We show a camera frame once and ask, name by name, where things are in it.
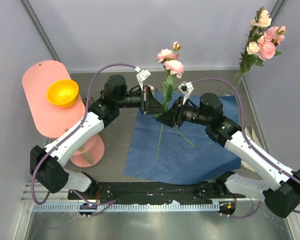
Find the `cream rose bunch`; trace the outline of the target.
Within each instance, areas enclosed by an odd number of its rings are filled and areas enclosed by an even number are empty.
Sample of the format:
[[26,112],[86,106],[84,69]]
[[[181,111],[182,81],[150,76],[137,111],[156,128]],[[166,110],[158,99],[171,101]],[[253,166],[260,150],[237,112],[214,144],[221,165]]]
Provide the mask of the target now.
[[270,13],[263,6],[249,23],[249,33],[243,51],[240,53],[239,74],[244,76],[253,65],[261,66],[263,60],[259,57],[260,45],[264,42],[264,31],[272,23]]

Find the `blue wrapping paper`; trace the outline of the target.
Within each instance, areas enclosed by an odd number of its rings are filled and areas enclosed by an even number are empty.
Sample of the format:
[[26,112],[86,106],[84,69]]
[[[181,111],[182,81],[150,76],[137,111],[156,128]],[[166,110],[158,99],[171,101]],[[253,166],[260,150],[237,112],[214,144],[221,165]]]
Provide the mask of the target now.
[[213,142],[205,126],[184,122],[177,129],[137,113],[124,175],[175,185],[196,184],[240,169],[241,159]]

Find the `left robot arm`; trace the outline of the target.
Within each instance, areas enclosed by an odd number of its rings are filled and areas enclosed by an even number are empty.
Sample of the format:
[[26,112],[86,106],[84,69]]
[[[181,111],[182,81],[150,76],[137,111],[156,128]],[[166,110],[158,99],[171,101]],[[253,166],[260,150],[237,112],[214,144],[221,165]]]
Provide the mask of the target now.
[[35,181],[38,181],[50,194],[68,189],[87,200],[92,199],[97,192],[96,181],[84,172],[67,171],[64,166],[85,142],[119,116],[121,108],[137,108],[144,115],[164,111],[151,87],[143,83],[149,76],[148,70],[139,72],[136,75],[138,85],[131,89],[128,89],[123,76],[110,76],[100,98],[88,107],[79,122],[44,148],[33,147],[30,151],[31,186],[34,187]]

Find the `cream ribbon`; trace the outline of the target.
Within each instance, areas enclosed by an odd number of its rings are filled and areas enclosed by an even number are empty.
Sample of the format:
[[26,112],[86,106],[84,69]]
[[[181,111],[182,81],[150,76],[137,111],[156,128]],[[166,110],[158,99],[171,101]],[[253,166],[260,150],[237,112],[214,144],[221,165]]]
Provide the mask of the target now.
[[[251,125],[247,125],[245,128],[244,128],[244,132],[245,134],[247,135],[247,137],[252,140],[257,146],[259,146],[260,148],[263,149],[263,146],[262,144],[260,143],[257,135],[256,135],[256,132],[255,132],[255,129],[251,126]],[[245,162],[245,160],[241,159],[241,167],[251,171],[251,172],[256,172],[248,163]]]

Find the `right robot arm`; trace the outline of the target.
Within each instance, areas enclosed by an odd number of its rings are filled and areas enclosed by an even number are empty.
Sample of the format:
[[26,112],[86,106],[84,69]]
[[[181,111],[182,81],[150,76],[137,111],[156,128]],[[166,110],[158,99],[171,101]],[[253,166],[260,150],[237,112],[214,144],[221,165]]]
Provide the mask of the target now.
[[284,165],[249,139],[237,123],[224,115],[223,103],[216,94],[204,93],[199,106],[180,97],[156,121],[171,128],[184,122],[205,126],[212,141],[244,160],[262,178],[249,180],[228,173],[215,186],[220,197],[236,193],[254,198],[280,218],[289,216],[300,204],[300,169]]

